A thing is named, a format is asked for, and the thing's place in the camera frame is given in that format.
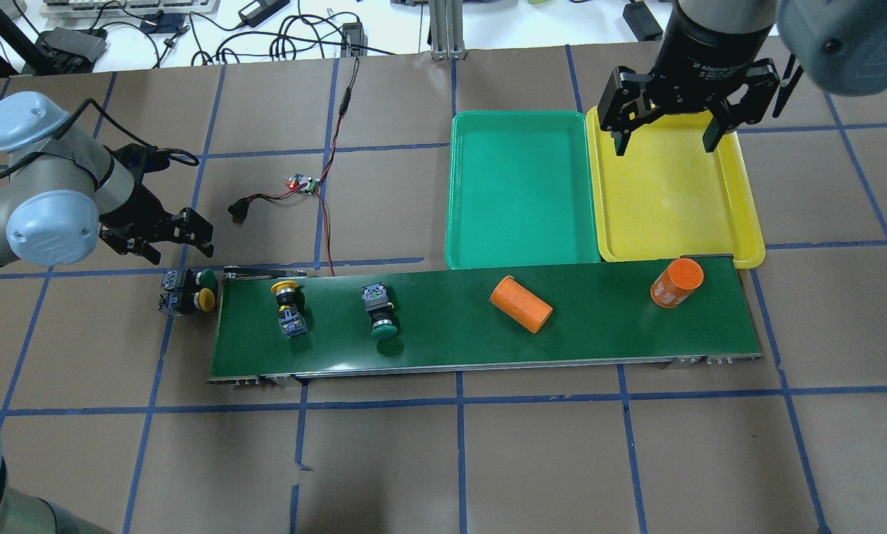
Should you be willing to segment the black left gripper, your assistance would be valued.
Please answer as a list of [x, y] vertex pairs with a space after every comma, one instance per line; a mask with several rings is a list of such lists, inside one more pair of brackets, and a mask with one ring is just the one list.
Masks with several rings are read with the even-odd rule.
[[145, 258], [152, 265], [161, 263], [162, 254], [153, 246], [162, 241], [193, 246], [206, 257], [215, 254], [214, 227], [207, 219], [192, 208], [180, 210], [179, 217], [170, 214], [141, 182], [133, 183], [125, 203], [102, 215], [100, 222], [100, 239], [114, 252]]

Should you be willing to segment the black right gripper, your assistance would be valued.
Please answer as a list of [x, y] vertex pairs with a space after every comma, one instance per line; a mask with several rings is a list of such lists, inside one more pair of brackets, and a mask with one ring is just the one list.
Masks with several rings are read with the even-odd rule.
[[709, 111], [708, 154], [739, 125], [761, 121], [780, 82], [773, 61], [759, 57], [775, 15], [774, 1], [674, 1], [653, 67], [617, 67], [597, 105], [616, 155], [664, 115]]

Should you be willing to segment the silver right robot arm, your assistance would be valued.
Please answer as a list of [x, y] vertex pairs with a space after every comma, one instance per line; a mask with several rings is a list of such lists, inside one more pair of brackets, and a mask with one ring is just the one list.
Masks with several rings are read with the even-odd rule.
[[834, 95], [885, 91], [887, 1], [675, 1], [653, 67], [610, 74], [597, 129], [622, 156], [642, 126], [707, 111], [712, 152], [739, 126], [778, 117], [804, 77]]

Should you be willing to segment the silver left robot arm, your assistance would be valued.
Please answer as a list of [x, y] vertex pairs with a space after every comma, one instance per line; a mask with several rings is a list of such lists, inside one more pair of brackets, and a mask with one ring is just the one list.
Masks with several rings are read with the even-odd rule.
[[[170, 213], [144, 185], [146, 174], [172, 162], [197, 166], [199, 158], [138, 136], [122, 148], [107, 148], [77, 125], [85, 109], [97, 106], [88, 99], [68, 113], [33, 91], [0, 100], [0, 151], [10, 158], [0, 171], [0, 269], [17, 260], [50, 268], [78, 263], [98, 241], [154, 265], [162, 241], [212, 257], [213, 225], [191, 207]], [[0, 429], [0, 533], [101, 531], [10, 486]]]

